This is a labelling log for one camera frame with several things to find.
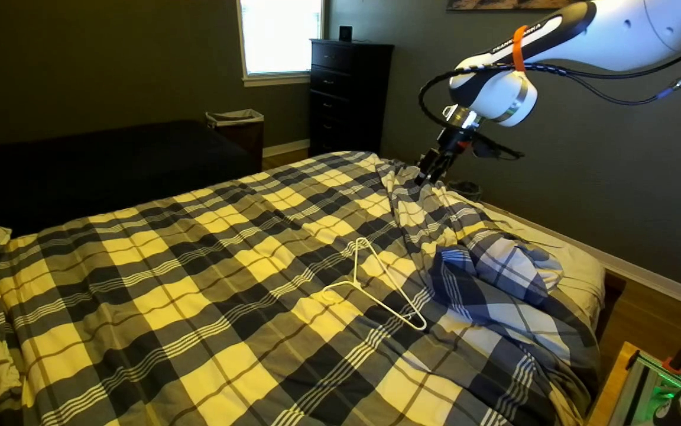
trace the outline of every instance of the wall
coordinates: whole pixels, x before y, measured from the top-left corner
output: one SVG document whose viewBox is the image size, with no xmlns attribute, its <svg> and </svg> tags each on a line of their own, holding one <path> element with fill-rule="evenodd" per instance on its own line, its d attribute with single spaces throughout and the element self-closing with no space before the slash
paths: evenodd
<svg viewBox="0 0 681 426">
<path fill-rule="evenodd" d="M 446 14 L 445 0 L 335 0 L 328 34 L 352 25 L 355 40 L 392 43 L 383 154 L 417 159 L 437 125 L 417 107 L 419 88 L 464 57 L 511 38 L 533 12 Z M 676 74 L 612 85 L 651 95 Z M 600 251 L 681 281 L 681 93 L 625 109 L 569 80 L 536 79 L 542 105 L 515 130 L 483 130 L 528 157 L 519 163 L 458 159 L 452 179 L 472 179 L 487 202 L 565 233 Z M 446 105 L 445 88 L 429 98 Z"/>
<path fill-rule="evenodd" d="M 307 135 L 307 88 L 244 88 L 235 0 L 0 0 L 0 141 L 256 107 Z"/>
</svg>

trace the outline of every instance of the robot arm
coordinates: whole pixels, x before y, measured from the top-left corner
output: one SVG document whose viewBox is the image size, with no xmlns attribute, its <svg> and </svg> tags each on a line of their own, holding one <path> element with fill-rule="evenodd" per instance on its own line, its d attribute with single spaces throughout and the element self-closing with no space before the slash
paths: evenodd
<svg viewBox="0 0 681 426">
<path fill-rule="evenodd" d="M 422 182 L 439 179 L 466 144 L 476 151 L 483 150 L 487 157 L 500 157 L 502 151 L 521 157 L 479 135 L 477 125 L 487 119 L 514 128 L 528 119 L 536 105 L 536 89 L 522 68 L 562 70 L 549 63 L 578 62 L 610 70 L 610 75 L 644 75 L 644 68 L 660 67 L 676 54 L 681 54 L 681 0 L 572 3 L 519 31 L 514 40 L 485 54 L 466 57 L 456 67 L 456 75 L 449 75 L 453 105 L 445 109 L 445 121 L 429 113 L 445 122 L 445 130 L 437 137 L 437 150 L 424 154 L 419 163 Z"/>
</svg>

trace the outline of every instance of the white hanger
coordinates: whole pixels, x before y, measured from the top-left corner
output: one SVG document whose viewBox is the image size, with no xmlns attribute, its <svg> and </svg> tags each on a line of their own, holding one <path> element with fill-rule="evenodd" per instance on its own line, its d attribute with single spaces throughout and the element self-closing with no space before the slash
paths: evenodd
<svg viewBox="0 0 681 426">
<path fill-rule="evenodd" d="M 368 293 L 362 287 L 362 281 L 359 281 L 359 249 L 365 249 L 365 246 L 372 251 L 372 257 L 386 272 L 388 287 L 398 289 L 404 296 L 404 301 L 413 309 L 412 314 L 417 314 L 422 325 L 413 325 L 406 314 L 400 314 L 398 309 L 392 309 L 391 306 L 386 306 L 381 299 L 375 299 L 374 293 Z M 355 251 L 355 269 L 349 274 L 349 281 L 335 281 L 335 285 L 323 287 L 322 292 L 328 292 L 334 287 L 352 287 L 352 289 L 362 292 L 366 299 L 372 299 L 374 302 L 378 302 L 383 309 L 388 309 L 392 317 L 398 317 L 400 321 L 412 326 L 413 332 L 426 332 L 429 330 L 429 319 L 422 314 L 422 309 L 413 306 L 413 301 L 404 293 L 404 289 L 396 287 L 392 277 L 388 274 L 388 268 L 381 262 L 378 251 L 372 246 L 372 241 L 365 238 L 365 237 L 357 237 L 355 244 L 352 244 L 352 251 Z"/>
</svg>

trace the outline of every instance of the bed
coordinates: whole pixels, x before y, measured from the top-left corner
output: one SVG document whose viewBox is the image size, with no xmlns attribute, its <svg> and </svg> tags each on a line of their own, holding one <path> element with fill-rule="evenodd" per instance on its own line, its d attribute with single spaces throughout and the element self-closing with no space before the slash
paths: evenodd
<svg viewBox="0 0 681 426">
<path fill-rule="evenodd" d="M 12 237 L 0 419 L 582 424 L 604 268 L 334 151 Z"/>
</svg>

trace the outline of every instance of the black dresser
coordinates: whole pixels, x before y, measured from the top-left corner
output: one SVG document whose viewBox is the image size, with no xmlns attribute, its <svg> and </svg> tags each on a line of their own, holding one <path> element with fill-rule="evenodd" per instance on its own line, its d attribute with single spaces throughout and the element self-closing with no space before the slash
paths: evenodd
<svg viewBox="0 0 681 426">
<path fill-rule="evenodd" d="M 313 40 L 309 154 L 378 151 L 392 46 Z"/>
</svg>

